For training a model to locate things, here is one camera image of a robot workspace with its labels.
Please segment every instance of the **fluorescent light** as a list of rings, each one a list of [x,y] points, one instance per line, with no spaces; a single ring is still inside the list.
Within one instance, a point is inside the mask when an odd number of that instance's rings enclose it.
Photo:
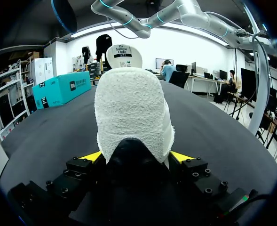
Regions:
[[[266,26],[265,26],[264,24],[262,24],[262,26],[265,28],[266,31],[268,31],[267,28],[266,28]]]
[[[167,24],[162,25],[161,27],[177,28],[177,29],[180,29],[180,30],[183,30],[183,31],[186,31],[186,32],[191,32],[191,33],[209,38],[209,39],[211,39],[215,42],[218,42],[219,44],[221,44],[223,46],[228,45],[226,42],[222,41],[221,39],[218,39],[218,38],[216,38],[216,37],[214,37],[214,36],[212,36],[212,35],[210,35],[206,32],[203,32],[203,31],[200,31],[196,28],[188,27],[188,26],[185,26],[185,25],[167,23]]]
[[[118,23],[118,22],[114,22],[114,23],[111,23],[112,26],[114,27],[117,27],[117,26],[122,26],[122,24]],[[95,31],[98,31],[98,30],[101,30],[101,29],[106,29],[106,28],[110,28],[110,24],[103,24],[103,25],[99,25],[99,26],[95,26],[95,27],[91,27],[91,28],[88,28],[88,29],[85,29],[85,30],[82,30],[80,32],[77,32],[77,33],[74,33],[71,35],[71,37],[73,38],[76,38],[76,37],[79,37],[81,35],[84,35],[84,34],[89,34],[91,32],[95,32]],[[206,38],[209,38],[215,42],[218,42],[219,44],[223,45],[223,46],[227,46],[228,44],[206,32],[203,32],[203,31],[200,31],[198,29],[195,29],[195,28],[192,28],[192,27],[188,27],[188,26],[185,26],[185,25],[180,25],[180,24],[172,24],[172,23],[167,23],[167,24],[164,24],[162,27],[170,27],[170,28],[177,28],[177,29],[180,29],[180,30],[183,30],[183,31],[186,31],[186,32],[191,32],[191,33],[194,33],[194,34],[197,34],[197,35],[200,35],[200,36],[203,36],[203,37],[206,37]]]
[[[111,23],[111,24],[112,24],[113,27],[122,26],[122,24],[120,24],[118,22],[114,22],[114,23]],[[71,35],[71,37],[76,38],[76,37],[79,37],[83,34],[88,34],[88,33],[91,33],[91,32],[95,32],[95,31],[105,29],[105,28],[110,28],[110,27],[111,27],[110,24],[103,24],[103,25],[91,27],[91,28],[82,30],[80,32],[74,33],[74,34]]]

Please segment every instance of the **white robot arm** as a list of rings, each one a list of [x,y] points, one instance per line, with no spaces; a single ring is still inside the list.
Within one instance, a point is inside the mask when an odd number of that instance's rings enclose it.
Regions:
[[[186,26],[207,30],[215,34],[233,48],[253,49],[252,37],[249,36],[249,33],[230,26],[215,15],[202,12],[196,0],[175,0],[168,7],[140,21],[129,11],[118,6],[123,1],[96,0],[91,5],[91,9],[96,14],[110,17],[121,23],[143,39],[150,37],[152,28],[180,19]],[[275,53],[268,39],[261,39],[260,42],[265,46],[268,53]]]

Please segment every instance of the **cardboard box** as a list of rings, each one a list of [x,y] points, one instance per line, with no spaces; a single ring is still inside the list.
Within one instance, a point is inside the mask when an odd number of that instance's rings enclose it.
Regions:
[[[60,75],[33,87],[37,109],[64,105],[91,89],[89,72]]]
[[[39,54],[39,52],[29,52],[28,57],[30,57],[31,60],[33,60],[33,59],[40,58],[40,54]]]

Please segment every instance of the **towel-wrapped object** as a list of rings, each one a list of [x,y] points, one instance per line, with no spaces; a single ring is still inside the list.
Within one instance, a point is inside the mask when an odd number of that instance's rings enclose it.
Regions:
[[[95,93],[97,143],[106,162],[121,140],[141,140],[162,163],[174,142],[169,108],[157,77],[140,68],[116,68],[99,80]]]

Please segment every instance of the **black table surface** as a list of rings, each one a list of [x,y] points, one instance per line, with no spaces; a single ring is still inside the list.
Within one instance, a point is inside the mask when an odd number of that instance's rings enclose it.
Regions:
[[[172,150],[207,161],[213,174],[228,181],[229,192],[238,187],[272,192],[277,164],[251,132],[207,100],[165,81],[161,85],[175,127]],[[0,178],[5,193],[30,180],[45,189],[73,156],[98,151],[95,89],[63,106],[36,111],[7,136],[2,145],[9,161]],[[87,221],[85,201],[72,218]],[[244,225],[262,203],[252,204],[239,223]]]

